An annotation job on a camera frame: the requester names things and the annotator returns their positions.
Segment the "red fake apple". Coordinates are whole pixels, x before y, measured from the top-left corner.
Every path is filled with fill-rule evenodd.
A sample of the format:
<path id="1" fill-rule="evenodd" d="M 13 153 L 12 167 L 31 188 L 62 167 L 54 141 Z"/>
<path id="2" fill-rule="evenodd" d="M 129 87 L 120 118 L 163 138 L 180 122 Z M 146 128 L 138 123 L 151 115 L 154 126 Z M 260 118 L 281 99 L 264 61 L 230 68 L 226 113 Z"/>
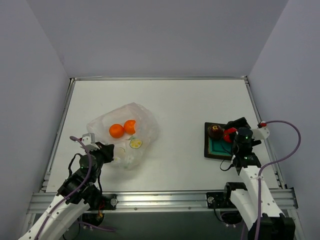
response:
<path id="1" fill-rule="evenodd" d="M 234 142 L 234 138 L 235 138 L 236 133 L 237 133 L 237 129 L 234 127 L 225 129 L 223 131 L 222 138 L 226 143 L 232 144 Z"/>

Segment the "dark purple fake fruit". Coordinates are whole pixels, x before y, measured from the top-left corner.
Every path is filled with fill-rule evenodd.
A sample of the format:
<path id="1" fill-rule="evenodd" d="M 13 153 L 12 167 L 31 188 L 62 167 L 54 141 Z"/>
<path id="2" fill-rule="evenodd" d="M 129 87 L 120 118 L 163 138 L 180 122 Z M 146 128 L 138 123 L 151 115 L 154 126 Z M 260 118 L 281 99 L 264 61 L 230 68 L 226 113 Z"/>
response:
<path id="1" fill-rule="evenodd" d="M 214 141 L 220 140 L 224 135 L 223 128 L 218 124 L 210 125 L 207 131 L 208 136 Z"/>

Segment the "translucent lemon print plastic bag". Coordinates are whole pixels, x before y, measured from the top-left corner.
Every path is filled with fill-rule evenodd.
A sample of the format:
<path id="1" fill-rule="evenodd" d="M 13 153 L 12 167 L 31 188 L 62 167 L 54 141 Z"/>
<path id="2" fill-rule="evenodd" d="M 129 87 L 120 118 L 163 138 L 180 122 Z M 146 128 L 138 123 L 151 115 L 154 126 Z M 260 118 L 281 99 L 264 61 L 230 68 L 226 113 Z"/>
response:
<path id="1" fill-rule="evenodd" d="M 126 122 L 135 121 L 134 133 L 124 132 L 123 136 L 114 138 L 110 135 L 110 128 Z M 123 105 L 105 113 L 86 125 L 89 133 L 95 135 L 98 142 L 114 145 L 114 161 L 110 164 L 114 168 L 132 169 L 144 159 L 149 146 L 159 135 L 159 124 L 150 110 L 135 102 Z"/>

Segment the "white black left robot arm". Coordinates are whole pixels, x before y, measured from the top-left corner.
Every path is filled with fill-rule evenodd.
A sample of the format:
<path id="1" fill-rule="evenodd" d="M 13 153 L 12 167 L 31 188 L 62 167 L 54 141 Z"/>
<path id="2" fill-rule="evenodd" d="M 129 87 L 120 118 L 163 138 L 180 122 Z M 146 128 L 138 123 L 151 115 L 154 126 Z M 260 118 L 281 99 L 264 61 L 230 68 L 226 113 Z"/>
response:
<path id="1" fill-rule="evenodd" d="M 85 154 L 80 156 L 79 169 L 69 172 L 48 208 L 21 236 L 22 240 L 58 240 L 84 212 L 96 213 L 85 217 L 83 224 L 98 227 L 104 219 L 102 211 L 115 210 L 116 194 L 103 194 L 100 183 L 103 165 L 114 160 L 115 146 L 96 142 L 83 148 Z"/>

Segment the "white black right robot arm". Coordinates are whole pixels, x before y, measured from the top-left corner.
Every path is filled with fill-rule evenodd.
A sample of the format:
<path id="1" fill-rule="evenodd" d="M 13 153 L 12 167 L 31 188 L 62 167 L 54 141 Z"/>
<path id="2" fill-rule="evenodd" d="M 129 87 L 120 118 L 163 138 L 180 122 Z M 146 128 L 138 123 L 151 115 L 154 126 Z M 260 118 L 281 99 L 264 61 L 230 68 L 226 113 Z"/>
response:
<path id="1" fill-rule="evenodd" d="M 235 206 L 247 227 L 249 240 L 292 240 L 296 225 L 286 217 L 277 205 L 268 188 L 263 170 L 272 165 L 262 165 L 253 147 L 266 140 L 270 131 L 268 123 L 261 121 L 257 128 L 251 128 L 245 117 L 228 122 L 226 134 L 231 132 L 231 164 L 235 167 L 241 182 L 228 182 L 222 193 L 223 203 Z"/>

